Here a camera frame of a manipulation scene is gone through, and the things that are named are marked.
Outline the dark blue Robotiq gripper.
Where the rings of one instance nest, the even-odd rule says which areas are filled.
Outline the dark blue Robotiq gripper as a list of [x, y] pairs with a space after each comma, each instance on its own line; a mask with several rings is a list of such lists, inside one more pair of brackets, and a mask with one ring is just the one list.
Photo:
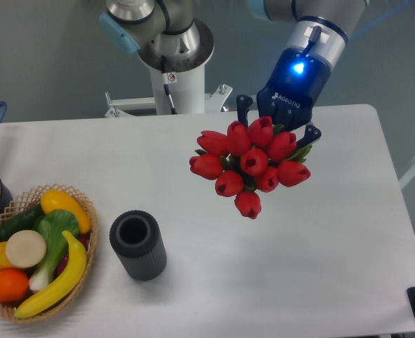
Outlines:
[[[257, 93], [260, 117], [269, 116], [275, 125], [291, 131], [305, 126], [304, 136], [296, 149], [302, 149], [321, 137], [321, 130], [314, 124], [312, 109], [331, 74], [330, 67], [310, 55], [304, 57], [296, 49], [282, 52], [266, 85]], [[237, 121], [248, 126], [248, 112], [254, 101], [251, 96], [236, 97]]]

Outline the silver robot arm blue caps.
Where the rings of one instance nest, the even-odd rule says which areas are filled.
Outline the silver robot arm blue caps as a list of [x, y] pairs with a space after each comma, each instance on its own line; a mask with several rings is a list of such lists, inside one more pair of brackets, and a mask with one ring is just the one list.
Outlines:
[[[288, 131], [305, 134], [298, 148], [321, 136], [312, 110], [366, 1], [249, 1], [251, 13], [269, 22], [294, 19], [295, 26], [266, 85], [256, 97], [236, 99], [238, 119], [249, 110], [269, 116]], [[138, 54], [149, 69], [160, 115], [212, 111], [205, 93], [205, 65], [214, 51], [208, 26], [193, 14], [192, 1], [107, 1], [99, 22], [113, 44]]]

